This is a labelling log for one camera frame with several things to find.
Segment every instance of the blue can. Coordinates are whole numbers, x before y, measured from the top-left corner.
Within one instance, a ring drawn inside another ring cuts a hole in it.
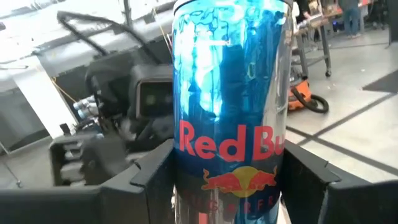
[[[179,0],[174,13],[177,223],[276,223],[291,4]]]

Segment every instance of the red bull logo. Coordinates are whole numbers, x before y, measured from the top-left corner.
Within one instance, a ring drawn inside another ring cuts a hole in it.
[[[217,153],[226,162],[242,162],[245,158],[246,152],[246,125],[238,125],[237,139],[225,139],[216,146],[213,139],[207,136],[200,136],[196,139],[195,145],[191,142],[195,137],[195,129],[188,121],[180,120],[180,150],[185,151],[191,156],[198,156],[202,159],[212,159]],[[276,136],[273,141],[274,130],[270,126],[256,126],[254,128],[253,139],[253,161],[260,161],[270,158],[273,154],[281,155],[284,150],[284,135]],[[263,152],[263,146],[267,146],[268,150]],[[236,152],[230,154],[228,148],[235,147]]]
[[[264,190],[266,186],[276,186],[275,177],[277,167],[274,167],[274,173],[257,170],[256,168],[243,166],[232,172],[208,177],[209,172],[203,170],[203,179],[206,184],[201,187],[202,190],[220,189],[223,193],[232,193],[240,198],[250,197],[258,190]]]

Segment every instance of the jeans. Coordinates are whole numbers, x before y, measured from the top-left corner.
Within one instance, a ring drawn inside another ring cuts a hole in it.
[[[344,30],[347,35],[356,35],[358,33],[359,26],[359,17],[361,16],[361,11],[358,7],[354,7],[351,9],[344,10]]]

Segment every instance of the workshop floor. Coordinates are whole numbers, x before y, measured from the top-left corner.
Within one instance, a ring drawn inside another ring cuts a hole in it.
[[[288,140],[370,182],[398,179],[398,95],[362,90],[398,70],[398,45],[386,48],[388,36],[372,30],[354,40],[330,40],[332,77],[325,77],[323,62],[309,74],[311,90],[328,100],[330,112],[303,110],[287,118]],[[25,188],[51,186],[46,144],[3,157]],[[16,188],[3,164],[0,188]]]

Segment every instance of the orange vacuum cleaner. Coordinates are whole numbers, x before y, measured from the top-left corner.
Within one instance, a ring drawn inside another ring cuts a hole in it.
[[[329,112],[328,102],[311,93],[308,77],[292,68],[290,75],[289,111],[307,108],[316,113]]]

